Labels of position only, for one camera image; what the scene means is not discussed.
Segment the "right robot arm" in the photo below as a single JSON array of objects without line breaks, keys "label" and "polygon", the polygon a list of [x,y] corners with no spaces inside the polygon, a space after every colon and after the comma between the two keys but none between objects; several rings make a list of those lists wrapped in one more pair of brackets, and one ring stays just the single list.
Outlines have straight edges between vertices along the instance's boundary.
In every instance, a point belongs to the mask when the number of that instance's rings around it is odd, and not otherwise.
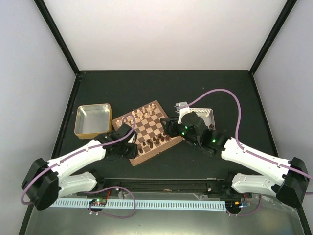
[{"label": "right robot arm", "polygon": [[209,128],[195,112],[185,114],[182,118],[162,118],[160,122],[170,137],[181,136],[211,155],[220,153],[223,160],[257,172],[257,175],[235,174],[232,180],[222,185],[225,196],[256,193],[274,196],[293,208],[302,206],[310,181],[303,160],[297,157],[287,160],[256,151],[235,138]]}]

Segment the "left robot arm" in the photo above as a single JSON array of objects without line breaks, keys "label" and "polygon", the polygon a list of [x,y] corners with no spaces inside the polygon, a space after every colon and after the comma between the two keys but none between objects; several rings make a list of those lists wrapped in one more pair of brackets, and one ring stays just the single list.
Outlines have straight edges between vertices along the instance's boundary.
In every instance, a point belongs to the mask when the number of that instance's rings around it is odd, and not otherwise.
[{"label": "left robot arm", "polygon": [[33,204],[37,210],[50,207],[58,198],[78,192],[100,195],[105,183],[95,172],[76,172],[89,164],[104,159],[134,158],[137,133],[123,124],[118,130],[97,135],[79,149],[45,161],[35,160],[22,182],[21,203]]}]

